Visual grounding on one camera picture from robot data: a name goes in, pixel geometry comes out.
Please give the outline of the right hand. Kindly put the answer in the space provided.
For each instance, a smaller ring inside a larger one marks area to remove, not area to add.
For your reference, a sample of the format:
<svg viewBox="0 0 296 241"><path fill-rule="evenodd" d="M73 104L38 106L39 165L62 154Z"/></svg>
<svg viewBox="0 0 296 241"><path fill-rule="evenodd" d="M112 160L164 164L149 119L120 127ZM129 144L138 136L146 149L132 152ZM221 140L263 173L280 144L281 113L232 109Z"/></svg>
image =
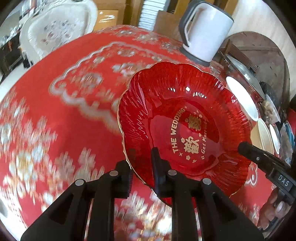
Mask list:
<svg viewBox="0 0 296 241"><path fill-rule="evenodd" d="M287 215L291 206L288 205L286 202L281 201L279 204L275 204L278 198L279 189L275 188L267 202L262 206L259 212L259 220L257 223L258 228L262 228L266 230L270 224L270 222L277 217L281 219Z"/></svg>

